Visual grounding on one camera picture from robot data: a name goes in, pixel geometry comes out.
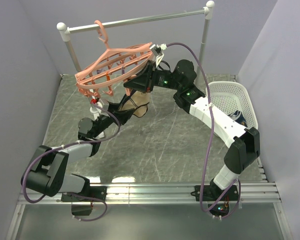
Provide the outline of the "beige underwear with navy trim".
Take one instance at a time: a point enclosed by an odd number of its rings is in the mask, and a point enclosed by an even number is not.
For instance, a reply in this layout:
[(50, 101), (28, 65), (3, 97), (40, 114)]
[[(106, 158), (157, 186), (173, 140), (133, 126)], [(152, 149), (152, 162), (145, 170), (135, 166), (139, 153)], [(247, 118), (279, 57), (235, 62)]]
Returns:
[(123, 97), (119, 110), (126, 111), (133, 109), (133, 115), (142, 118), (148, 111), (150, 96), (150, 93), (140, 91), (131, 92), (129, 96), (125, 95)]

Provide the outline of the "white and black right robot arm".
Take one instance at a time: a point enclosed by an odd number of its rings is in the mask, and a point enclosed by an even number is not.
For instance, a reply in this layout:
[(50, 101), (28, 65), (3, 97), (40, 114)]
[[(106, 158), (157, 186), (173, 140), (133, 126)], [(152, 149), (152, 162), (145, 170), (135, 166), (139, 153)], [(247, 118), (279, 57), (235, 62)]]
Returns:
[(154, 87), (175, 90), (175, 103), (186, 113), (210, 127), (228, 148), (224, 165), (202, 192), (205, 201), (221, 200), (239, 175), (260, 156), (260, 133), (248, 128), (209, 102), (208, 96), (194, 84), (197, 74), (191, 61), (180, 60), (173, 71), (158, 69), (148, 61), (136, 76), (123, 85), (127, 89), (149, 93)]

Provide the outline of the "pink round clip hanger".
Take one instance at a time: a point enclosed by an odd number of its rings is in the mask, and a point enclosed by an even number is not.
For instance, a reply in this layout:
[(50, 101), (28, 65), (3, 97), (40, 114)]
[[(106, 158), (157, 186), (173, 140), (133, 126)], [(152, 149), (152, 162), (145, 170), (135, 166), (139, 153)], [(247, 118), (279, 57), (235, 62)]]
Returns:
[(114, 95), (112, 85), (127, 81), (140, 72), (148, 61), (154, 58), (150, 47), (152, 42), (136, 44), (125, 48), (111, 48), (105, 27), (99, 20), (94, 21), (99, 26), (99, 39), (105, 45), (105, 52), (84, 70), (75, 74), (76, 87), (86, 97), (99, 98), (99, 90), (109, 96)]

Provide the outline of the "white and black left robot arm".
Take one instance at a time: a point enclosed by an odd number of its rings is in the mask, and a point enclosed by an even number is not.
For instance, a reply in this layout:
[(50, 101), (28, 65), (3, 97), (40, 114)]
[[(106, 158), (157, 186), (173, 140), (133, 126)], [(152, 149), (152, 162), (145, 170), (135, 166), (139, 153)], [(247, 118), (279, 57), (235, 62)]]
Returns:
[(136, 106), (125, 102), (100, 106), (92, 100), (90, 110), (94, 118), (82, 118), (78, 122), (78, 139), (73, 143), (49, 147), (40, 145), (21, 178), (25, 200), (31, 204), (40, 202), (44, 197), (59, 193), (73, 193), (79, 201), (86, 201), (91, 195), (90, 181), (83, 176), (66, 174), (68, 163), (94, 156), (101, 142), (114, 138), (118, 133), (100, 137), (112, 124), (120, 130), (137, 111)]

